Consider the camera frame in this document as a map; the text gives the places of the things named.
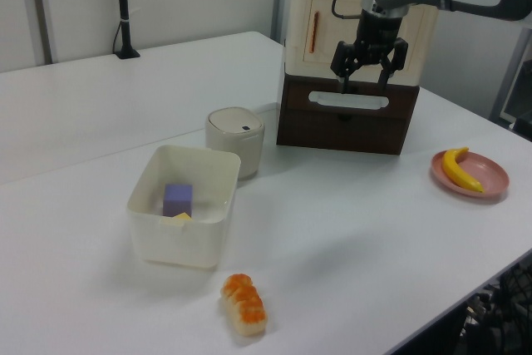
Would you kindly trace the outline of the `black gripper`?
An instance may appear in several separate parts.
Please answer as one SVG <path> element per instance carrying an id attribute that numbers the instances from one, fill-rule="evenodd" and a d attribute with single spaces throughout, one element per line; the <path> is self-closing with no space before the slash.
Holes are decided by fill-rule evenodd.
<path id="1" fill-rule="evenodd" d="M 380 60 L 382 70 L 378 86 L 385 90 L 388 80 L 406 63 L 408 43 L 397 38 L 402 18 L 388 18 L 362 11 L 354 44 L 340 41 L 331 62 L 331 70 L 341 84 L 342 93 L 349 92 L 350 76 L 361 64 L 358 60 Z M 387 56 L 393 50 L 393 57 Z"/>

